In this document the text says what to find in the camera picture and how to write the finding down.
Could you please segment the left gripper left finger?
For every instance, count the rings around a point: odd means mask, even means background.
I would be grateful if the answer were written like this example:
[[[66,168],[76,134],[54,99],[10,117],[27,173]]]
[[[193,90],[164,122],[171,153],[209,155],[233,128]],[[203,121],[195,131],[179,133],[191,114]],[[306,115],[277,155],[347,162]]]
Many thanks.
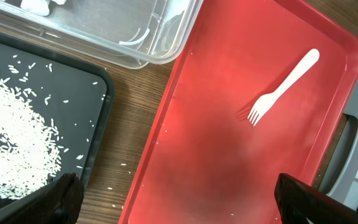
[[[84,196],[80,177],[66,173],[19,200],[0,199],[0,224],[76,223]]]

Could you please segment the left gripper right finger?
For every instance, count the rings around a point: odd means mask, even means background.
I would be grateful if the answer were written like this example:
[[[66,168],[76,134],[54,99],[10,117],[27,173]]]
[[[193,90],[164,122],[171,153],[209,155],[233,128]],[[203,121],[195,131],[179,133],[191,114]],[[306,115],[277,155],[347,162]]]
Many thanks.
[[[278,175],[274,196],[283,224],[358,224],[358,212],[289,174]]]

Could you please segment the food scraps and rice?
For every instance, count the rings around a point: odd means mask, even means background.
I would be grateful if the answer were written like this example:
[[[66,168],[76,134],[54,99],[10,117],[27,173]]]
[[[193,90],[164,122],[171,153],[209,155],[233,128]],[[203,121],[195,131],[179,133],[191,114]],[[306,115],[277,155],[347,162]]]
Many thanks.
[[[62,168],[54,141],[57,127],[47,125],[28,96],[0,82],[0,197],[17,200],[48,184]]]

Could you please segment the white napkin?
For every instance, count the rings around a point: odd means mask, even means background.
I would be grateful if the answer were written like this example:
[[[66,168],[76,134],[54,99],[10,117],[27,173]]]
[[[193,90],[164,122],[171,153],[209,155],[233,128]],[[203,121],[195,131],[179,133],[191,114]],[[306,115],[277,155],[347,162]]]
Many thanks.
[[[48,16],[50,14],[49,5],[51,2],[64,5],[66,1],[67,0],[22,0],[20,8],[38,16]]]

